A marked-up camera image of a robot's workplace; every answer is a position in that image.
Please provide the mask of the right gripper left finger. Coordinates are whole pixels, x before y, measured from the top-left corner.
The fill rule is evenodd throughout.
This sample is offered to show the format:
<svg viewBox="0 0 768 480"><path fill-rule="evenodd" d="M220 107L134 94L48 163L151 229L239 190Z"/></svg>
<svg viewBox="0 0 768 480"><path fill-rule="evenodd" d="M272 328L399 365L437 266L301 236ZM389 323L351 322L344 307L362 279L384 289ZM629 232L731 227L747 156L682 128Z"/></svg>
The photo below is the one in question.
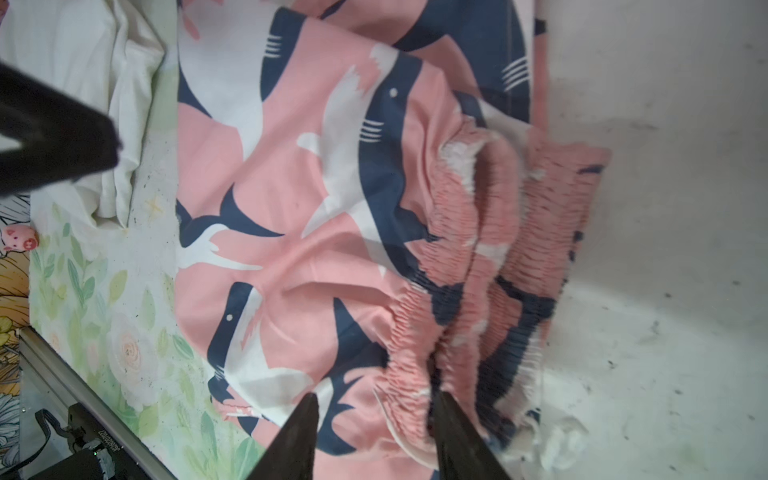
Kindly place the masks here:
<svg viewBox="0 0 768 480"><path fill-rule="evenodd" d="M307 393L246 479L311 480L318 422L317 395Z"/></svg>

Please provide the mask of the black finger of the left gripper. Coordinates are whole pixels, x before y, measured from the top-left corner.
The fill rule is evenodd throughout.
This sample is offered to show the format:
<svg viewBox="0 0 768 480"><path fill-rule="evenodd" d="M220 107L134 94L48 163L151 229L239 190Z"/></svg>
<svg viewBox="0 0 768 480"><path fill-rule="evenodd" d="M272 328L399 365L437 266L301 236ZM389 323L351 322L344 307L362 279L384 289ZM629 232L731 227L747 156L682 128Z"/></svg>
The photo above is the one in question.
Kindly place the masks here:
<svg viewBox="0 0 768 480"><path fill-rule="evenodd" d="M120 140L105 114L5 64L1 135L19 145L1 153L1 193L11 195L115 168Z"/></svg>

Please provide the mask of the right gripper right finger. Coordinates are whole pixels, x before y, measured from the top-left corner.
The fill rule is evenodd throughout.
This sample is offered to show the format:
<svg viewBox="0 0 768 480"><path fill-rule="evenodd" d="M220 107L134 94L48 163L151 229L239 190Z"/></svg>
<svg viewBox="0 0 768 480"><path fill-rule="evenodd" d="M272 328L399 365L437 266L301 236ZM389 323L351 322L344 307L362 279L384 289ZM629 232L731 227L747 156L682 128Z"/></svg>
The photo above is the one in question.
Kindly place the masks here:
<svg viewBox="0 0 768 480"><path fill-rule="evenodd" d="M432 416L442 480L510 480L454 397L441 391Z"/></svg>

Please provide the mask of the pink patterned garment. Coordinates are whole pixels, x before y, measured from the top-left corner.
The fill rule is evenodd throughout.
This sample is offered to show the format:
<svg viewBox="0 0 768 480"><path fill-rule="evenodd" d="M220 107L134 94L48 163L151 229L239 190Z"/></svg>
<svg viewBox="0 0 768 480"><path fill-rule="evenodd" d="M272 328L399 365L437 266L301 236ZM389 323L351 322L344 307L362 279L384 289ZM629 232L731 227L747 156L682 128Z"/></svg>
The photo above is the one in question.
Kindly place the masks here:
<svg viewBox="0 0 768 480"><path fill-rule="evenodd" d="M537 1L182 1L175 315L268 444L318 400L317 479L438 479L453 396L504 473L585 448L542 357L609 160L547 132Z"/></svg>

